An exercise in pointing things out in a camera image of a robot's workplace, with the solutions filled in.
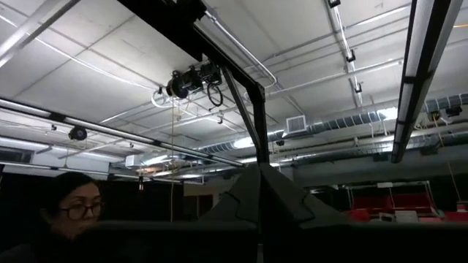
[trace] black cable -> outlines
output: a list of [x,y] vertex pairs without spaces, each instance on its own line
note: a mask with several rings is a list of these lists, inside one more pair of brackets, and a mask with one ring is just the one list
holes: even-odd
[[[219,94],[219,102],[216,103],[213,98],[211,98],[211,89],[214,89],[215,91],[218,91],[218,94]],[[219,107],[222,105],[223,101],[224,101],[224,96],[222,95],[222,92],[221,90],[219,89],[217,83],[209,83],[208,84],[208,87],[206,88],[207,92],[208,92],[208,98],[210,99],[210,102],[213,104],[214,107],[212,107],[211,109],[209,109],[209,111],[211,111],[212,109],[214,109],[215,107]]]

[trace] air vent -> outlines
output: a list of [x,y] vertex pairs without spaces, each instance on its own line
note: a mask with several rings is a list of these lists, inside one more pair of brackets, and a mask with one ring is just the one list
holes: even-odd
[[306,128],[306,116],[298,116],[286,119],[287,133],[292,134],[296,132],[304,132]]

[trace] cable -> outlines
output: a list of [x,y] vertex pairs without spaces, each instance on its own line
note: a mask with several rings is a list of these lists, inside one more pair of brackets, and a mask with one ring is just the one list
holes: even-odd
[[[434,115],[432,115],[432,119],[434,120],[434,124],[436,125],[436,128],[438,128],[439,126],[437,125],[437,121]],[[438,132],[437,134],[439,135],[440,145],[442,147],[445,147],[445,144],[442,141],[442,136],[440,136],[440,132]],[[456,196],[458,197],[458,200],[461,201],[460,192],[458,191],[458,187],[456,185],[455,175],[453,175],[452,164],[450,163],[450,160],[447,161],[447,165],[448,165],[448,170],[450,172],[450,176],[452,177],[453,186],[455,187]]]
[[173,101],[173,108],[172,108],[172,111],[173,111],[173,121],[172,121],[172,125],[170,127],[171,131],[170,131],[170,155],[171,155],[171,158],[172,158],[172,170],[171,170],[171,173],[170,173],[170,179],[171,179],[171,183],[170,183],[170,222],[172,223],[173,220],[174,220],[174,97],[172,97],[172,101]]
[[[211,92],[210,90],[211,89],[214,89],[215,91],[218,92],[219,94],[219,102],[216,103],[213,98],[211,98]],[[211,111],[212,109],[214,109],[215,107],[219,107],[223,104],[224,102],[224,96],[222,95],[222,92],[221,90],[219,89],[219,86],[218,86],[218,83],[209,83],[208,84],[208,87],[206,88],[206,91],[208,93],[208,98],[210,99],[210,102],[213,104],[214,107],[208,109],[208,111]]]

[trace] black hair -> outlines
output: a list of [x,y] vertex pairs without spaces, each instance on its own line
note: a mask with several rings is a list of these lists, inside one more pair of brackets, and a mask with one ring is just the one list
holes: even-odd
[[47,187],[45,187],[45,192],[42,195],[41,208],[45,209],[50,216],[56,216],[59,211],[60,202],[78,187],[89,183],[93,183],[97,186],[93,178],[82,172],[65,172],[55,177],[49,182]]

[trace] ceiling panel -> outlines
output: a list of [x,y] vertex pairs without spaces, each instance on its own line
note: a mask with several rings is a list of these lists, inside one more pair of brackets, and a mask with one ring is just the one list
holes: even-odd
[[260,58],[331,31],[323,23],[326,15],[321,1],[274,0],[265,4],[261,0],[210,0],[207,3]]
[[[90,52],[79,58],[97,66],[105,64]],[[147,102],[150,95],[151,91],[114,80],[72,61],[44,77],[18,100],[87,121],[101,121]]]
[[235,134],[223,125],[214,121],[198,121],[185,126],[174,128],[174,134],[185,134],[198,140],[209,140],[218,137],[220,134]]
[[82,0],[52,28],[89,46],[132,16],[133,13],[115,0]]
[[32,15],[45,0],[1,0],[1,4],[8,5],[26,15]]
[[38,41],[31,42],[0,68],[1,95],[16,97],[67,60]]
[[114,31],[93,50],[166,85],[173,70],[187,70],[196,63],[191,56],[139,18]]
[[409,3],[411,3],[410,0],[342,1],[338,8],[341,21],[346,26]]

